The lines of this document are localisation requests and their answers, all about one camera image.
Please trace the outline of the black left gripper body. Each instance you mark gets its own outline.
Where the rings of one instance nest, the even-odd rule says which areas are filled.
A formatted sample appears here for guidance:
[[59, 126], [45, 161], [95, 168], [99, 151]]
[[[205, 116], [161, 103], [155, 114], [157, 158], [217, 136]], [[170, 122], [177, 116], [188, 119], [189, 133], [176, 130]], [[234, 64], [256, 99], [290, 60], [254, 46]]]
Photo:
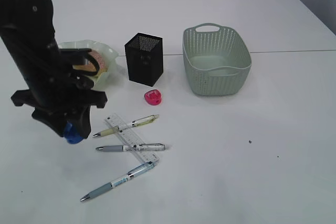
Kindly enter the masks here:
[[[60, 49], [56, 44], [38, 48], [19, 40], [11, 41], [10, 55], [28, 86], [12, 95], [14, 105], [66, 110], [66, 118], [81, 106], [104, 108], [106, 94], [95, 91], [94, 82], [88, 78], [99, 70], [98, 63], [88, 54], [90, 51], [90, 48]], [[96, 68], [88, 76], [73, 68], [85, 64], [86, 59]]]

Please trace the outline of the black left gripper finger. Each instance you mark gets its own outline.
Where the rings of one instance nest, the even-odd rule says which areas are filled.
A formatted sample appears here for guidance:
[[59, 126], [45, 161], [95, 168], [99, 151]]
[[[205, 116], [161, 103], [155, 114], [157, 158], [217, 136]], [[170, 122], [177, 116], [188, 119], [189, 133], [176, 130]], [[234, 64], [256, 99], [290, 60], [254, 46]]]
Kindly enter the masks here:
[[32, 118], [51, 128], [58, 136], [64, 137], [64, 129], [67, 125], [66, 114], [66, 110], [36, 107]]
[[81, 106], [70, 114], [72, 131], [81, 138], [87, 138], [91, 133], [90, 108], [90, 105]]

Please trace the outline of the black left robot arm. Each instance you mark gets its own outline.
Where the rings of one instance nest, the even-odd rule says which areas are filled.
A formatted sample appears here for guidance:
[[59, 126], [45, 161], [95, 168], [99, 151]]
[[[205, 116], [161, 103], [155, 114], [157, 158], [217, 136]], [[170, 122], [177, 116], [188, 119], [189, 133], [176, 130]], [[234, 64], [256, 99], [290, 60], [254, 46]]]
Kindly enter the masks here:
[[28, 85], [11, 100], [77, 144], [91, 132], [90, 108], [103, 108], [107, 96], [93, 89], [100, 66], [91, 49], [58, 47], [53, 14], [52, 0], [1, 0], [1, 39]]

